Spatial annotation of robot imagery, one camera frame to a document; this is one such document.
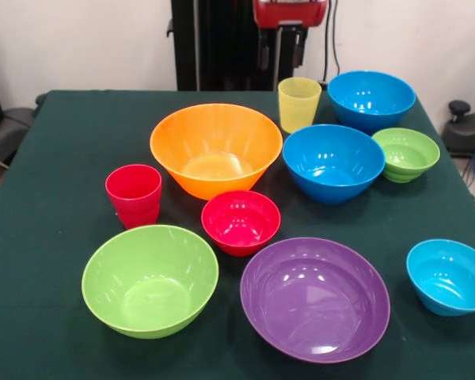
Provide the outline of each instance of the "dark green cloth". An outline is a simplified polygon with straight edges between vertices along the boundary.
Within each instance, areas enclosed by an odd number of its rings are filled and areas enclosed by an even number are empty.
[[[247,260],[216,248],[216,292],[174,336],[134,340],[86,309],[80,285],[86,261],[124,230],[105,194],[106,176],[134,162],[159,167],[148,143],[155,124],[179,108],[212,101],[247,105],[279,122],[274,93],[49,93],[0,188],[0,379],[475,378],[475,314],[429,313],[405,269],[409,249],[424,239],[451,238],[475,248],[475,203],[443,148],[435,168],[412,183],[380,177],[336,207],[307,199],[281,158],[254,188],[282,211],[275,241],[299,236],[338,241],[382,275],[392,304],[389,328],[358,359],[313,365],[269,346],[241,308],[238,285]],[[322,97],[315,121],[334,120]],[[427,133],[442,147],[419,103],[401,125]],[[203,201],[161,172],[159,222],[207,239],[200,225]]]

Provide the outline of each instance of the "black knob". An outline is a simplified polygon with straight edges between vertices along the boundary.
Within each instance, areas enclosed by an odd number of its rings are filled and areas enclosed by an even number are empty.
[[[455,117],[462,117],[471,110],[471,107],[465,101],[451,101],[449,110]]]
[[[167,30],[165,31],[165,36],[169,37],[169,34],[174,33],[173,19],[171,18],[167,23]]]

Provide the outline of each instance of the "yellow cup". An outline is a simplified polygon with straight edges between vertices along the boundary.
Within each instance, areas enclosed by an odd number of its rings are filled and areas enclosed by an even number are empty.
[[[308,78],[287,78],[278,84],[279,121],[285,132],[313,124],[321,92],[321,86]]]

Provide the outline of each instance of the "pink cup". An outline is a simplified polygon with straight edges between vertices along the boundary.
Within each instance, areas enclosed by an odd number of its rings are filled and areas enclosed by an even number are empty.
[[[141,164],[122,166],[108,175],[105,190],[125,228],[157,222],[162,176],[155,168]]]

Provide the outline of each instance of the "red machine part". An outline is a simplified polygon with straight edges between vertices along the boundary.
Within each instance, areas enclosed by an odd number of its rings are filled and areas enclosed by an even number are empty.
[[[253,0],[253,16],[260,29],[277,29],[282,25],[303,28],[322,23],[328,0]]]

